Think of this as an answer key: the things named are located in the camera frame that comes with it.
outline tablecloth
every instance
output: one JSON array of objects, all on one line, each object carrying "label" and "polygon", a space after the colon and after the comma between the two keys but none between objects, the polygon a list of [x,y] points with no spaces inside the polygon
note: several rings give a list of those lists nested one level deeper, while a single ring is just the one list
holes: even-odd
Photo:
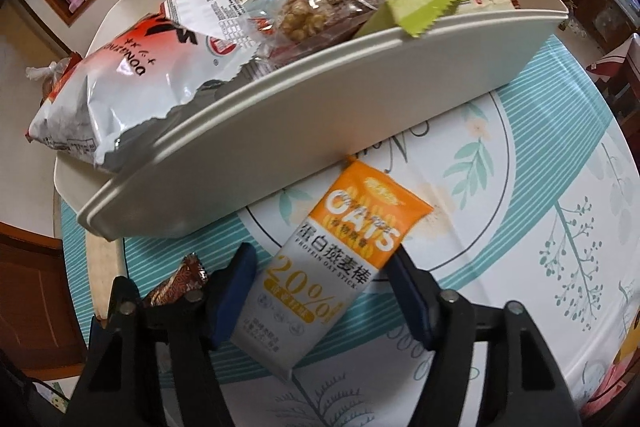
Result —
[{"label": "tablecloth", "polygon": [[[358,156],[435,207],[404,240],[415,263],[473,302],[523,302],[583,404],[640,304],[640,227],[632,223],[640,177],[610,110],[566,48],[551,37],[507,86]],[[144,295],[183,255],[196,252],[211,271],[226,266],[241,241],[255,246],[264,266],[339,169],[181,239],[126,238],[129,276]],[[66,205],[63,233],[87,338],[92,305],[83,233]],[[475,424],[485,356],[478,344],[462,425]],[[288,383],[230,343],[212,354],[239,427],[404,426],[431,359],[408,333],[383,274]],[[161,381],[171,386],[170,373]]]}]

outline table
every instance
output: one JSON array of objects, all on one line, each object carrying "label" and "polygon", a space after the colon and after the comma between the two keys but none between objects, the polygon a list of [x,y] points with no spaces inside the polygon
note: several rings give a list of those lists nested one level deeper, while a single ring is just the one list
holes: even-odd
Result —
[{"label": "table", "polygon": [[[476,303],[522,301],[576,405],[612,362],[638,305],[640,176],[587,74],[551,37],[510,84],[374,145],[359,157],[434,205],[404,245],[442,287]],[[338,174],[326,169],[181,239],[127,238],[144,295],[196,252],[226,266],[241,241],[261,266]],[[67,206],[69,286],[85,338],[92,315],[83,231]],[[478,344],[462,425],[474,425],[486,349]],[[232,344],[212,355],[239,427],[406,425],[432,354],[416,343],[381,276],[294,371],[269,375]],[[170,373],[161,375],[171,387]],[[246,397],[251,396],[251,407]]]}]

